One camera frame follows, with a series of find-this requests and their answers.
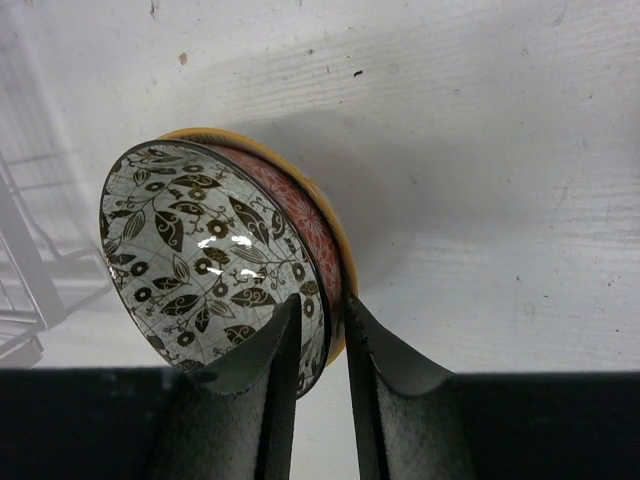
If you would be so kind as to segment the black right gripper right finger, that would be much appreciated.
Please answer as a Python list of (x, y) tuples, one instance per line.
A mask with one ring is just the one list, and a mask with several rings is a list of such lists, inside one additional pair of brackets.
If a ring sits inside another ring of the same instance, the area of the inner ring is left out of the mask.
[(635, 372), (456, 374), (344, 305), (364, 479), (635, 479)]

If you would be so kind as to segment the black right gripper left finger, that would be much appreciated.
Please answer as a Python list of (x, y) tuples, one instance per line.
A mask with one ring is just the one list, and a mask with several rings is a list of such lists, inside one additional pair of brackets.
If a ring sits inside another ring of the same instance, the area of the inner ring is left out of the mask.
[(301, 299), (230, 353), (170, 368), (1, 373), (5, 479), (285, 479)]

